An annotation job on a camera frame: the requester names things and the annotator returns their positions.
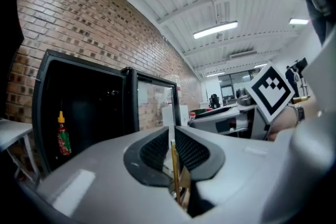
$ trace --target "human hand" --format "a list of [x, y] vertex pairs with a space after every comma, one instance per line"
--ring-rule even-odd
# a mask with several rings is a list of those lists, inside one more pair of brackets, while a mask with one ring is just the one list
[[294, 128], [296, 124], [297, 116], [295, 110], [286, 106], [282, 112], [272, 121], [268, 140], [274, 141], [280, 131]]

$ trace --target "wooden stick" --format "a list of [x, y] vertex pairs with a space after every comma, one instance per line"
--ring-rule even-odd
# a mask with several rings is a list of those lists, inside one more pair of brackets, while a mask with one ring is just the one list
[[176, 192], [176, 200], [179, 205], [181, 205], [181, 197], [180, 197], [180, 177], [178, 175], [179, 171], [179, 155], [176, 151], [175, 140], [171, 140], [172, 145], [172, 159], [173, 159], [173, 172], [174, 172], [174, 185]]

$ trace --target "sriracha bottle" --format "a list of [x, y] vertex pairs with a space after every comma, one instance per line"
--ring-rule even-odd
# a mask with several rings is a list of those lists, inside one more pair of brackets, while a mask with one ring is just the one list
[[59, 112], [58, 117], [58, 129], [57, 129], [57, 139], [58, 139], [58, 146], [59, 150], [62, 155], [70, 155], [71, 147], [69, 141], [69, 134], [67, 128], [64, 126], [65, 119], [63, 117], [63, 111]]

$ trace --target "glass partition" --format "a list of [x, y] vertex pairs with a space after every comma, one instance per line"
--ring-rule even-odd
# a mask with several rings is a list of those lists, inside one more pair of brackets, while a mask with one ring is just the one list
[[138, 116], [138, 129], [181, 125], [179, 98], [175, 82], [132, 69], [132, 99]]
[[245, 83], [251, 80], [251, 76], [248, 71], [231, 74], [231, 81], [233, 85], [233, 93], [236, 93], [236, 90], [239, 88], [244, 88]]
[[235, 98], [230, 75], [220, 76], [218, 80], [222, 92], [223, 105], [226, 105], [228, 100]]
[[260, 72], [260, 69], [254, 69], [250, 71], [251, 74], [251, 79], [255, 78], [256, 75], [258, 75], [258, 73]]

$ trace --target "mini fridge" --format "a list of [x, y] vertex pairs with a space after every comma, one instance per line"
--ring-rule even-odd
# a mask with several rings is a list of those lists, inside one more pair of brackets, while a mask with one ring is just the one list
[[[49, 174], [93, 144], [139, 131], [139, 81], [171, 88], [175, 125], [181, 125], [176, 83], [47, 50], [33, 96], [34, 138], [44, 172]], [[58, 148], [60, 110], [69, 133], [69, 156]]]

